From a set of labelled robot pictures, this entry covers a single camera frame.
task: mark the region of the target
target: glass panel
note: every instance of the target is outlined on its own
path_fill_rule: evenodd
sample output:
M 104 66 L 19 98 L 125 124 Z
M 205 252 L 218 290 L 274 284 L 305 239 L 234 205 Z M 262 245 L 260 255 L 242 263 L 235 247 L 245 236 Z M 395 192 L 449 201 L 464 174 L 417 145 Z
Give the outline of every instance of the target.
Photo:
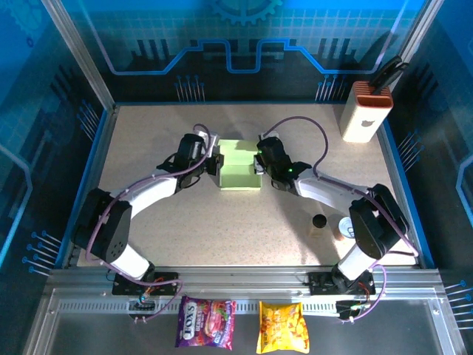
M 398 166 L 473 351 L 473 7 L 445 0 L 395 91 Z
M 344 101 L 424 0 L 66 0 L 116 101 Z
M 21 354 L 103 109 L 39 0 L 0 9 L 0 352 Z

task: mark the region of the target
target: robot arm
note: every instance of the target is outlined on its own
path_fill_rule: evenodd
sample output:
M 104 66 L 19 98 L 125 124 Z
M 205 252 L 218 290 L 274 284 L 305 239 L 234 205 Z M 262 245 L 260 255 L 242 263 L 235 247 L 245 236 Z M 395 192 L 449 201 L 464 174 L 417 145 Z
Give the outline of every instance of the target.
M 131 220 L 153 203 L 193 186 L 196 183 L 193 180 L 200 179 L 204 172 L 216 175 L 223 164 L 222 156 L 214 153 L 217 142 L 218 136 L 215 134 L 210 137 L 202 131 L 186 134 L 177 152 L 148 175 L 153 178 L 143 179 L 142 184 L 139 180 L 132 191 L 113 205 L 92 245 L 91 253 L 134 280 L 153 281 L 154 265 L 128 244 Z M 195 166 L 204 155 L 205 162 L 196 169 L 183 175 L 160 177 Z M 99 217 L 122 191 L 94 189 L 87 195 L 72 238 L 76 245 L 86 249 Z
M 368 189 L 315 173 L 307 163 L 292 162 L 277 134 L 272 133 L 257 144 L 256 173 L 267 173 L 271 185 L 278 190 L 320 201 L 352 220 L 356 244 L 333 267 L 329 277 L 338 293 L 347 293 L 361 277 L 366 277 L 367 269 L 400 240 L 385 216 L 363 195 L 373 197 L 403 233 L 409 228 L 406 218 L 387 187 L 378 184 Z

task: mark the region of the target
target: knife block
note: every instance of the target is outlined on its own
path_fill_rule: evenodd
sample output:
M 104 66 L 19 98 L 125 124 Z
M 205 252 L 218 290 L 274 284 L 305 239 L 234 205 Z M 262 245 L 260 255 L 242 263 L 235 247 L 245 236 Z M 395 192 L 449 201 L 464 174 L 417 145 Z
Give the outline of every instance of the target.
M 341 137 L 346 142 L 368 143 L 391 111 L 389 87 L 380 95 L 372 95 L 368 81 L 355 81 L 340 119 Z

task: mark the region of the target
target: speckled countertop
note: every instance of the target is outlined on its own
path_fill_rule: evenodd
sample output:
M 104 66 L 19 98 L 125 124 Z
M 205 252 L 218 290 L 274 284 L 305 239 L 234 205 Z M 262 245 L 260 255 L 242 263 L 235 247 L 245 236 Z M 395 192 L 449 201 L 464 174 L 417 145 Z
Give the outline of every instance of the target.
M 195 123 L 204 123 L 221 138 L 256 140 L 259 133 L 292 115 L 314 118 L 327 131 L 329 153 L 320 171 L 358 185 L 391 187 L 376 137 L 367 144 L 341 139 L 336 116 L 342 110 L 315 104 L 123 106 L 100 187 L 118 189 L 146 176 L 176 152 L 181 137 Z M 321 134 L 308 122 L 292 121 L 277 130 L 293 160 L 313 163 L 323 152 Z M 311 226 L 318 213 L 329 221 L 322 232 Z M 268 177 L 263 177 L 260 191 L 221 192 L 205 175 L 193 188 L 138 214 L 132 220 L 129 243 L 156 266 L 333 265 L 353 245 L 333 236 L 340 218 L 316 201 L 273 189 Z M 406 251 L 401 243 L 395 248 Z M 415 263 L 399 255 L 383 261 Z

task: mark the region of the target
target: light green box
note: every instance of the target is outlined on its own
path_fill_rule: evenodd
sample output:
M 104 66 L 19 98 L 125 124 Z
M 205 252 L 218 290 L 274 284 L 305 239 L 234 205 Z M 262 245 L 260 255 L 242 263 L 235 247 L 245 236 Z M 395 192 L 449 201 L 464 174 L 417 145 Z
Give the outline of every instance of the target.
M 220 154 L 224 155 L 220 168 L 220 189 L 261 189 L 261 175 L 256 175 L 253 167 L 253 157 L 258 152 L 256 142 L 221 139 L 219 146 Z

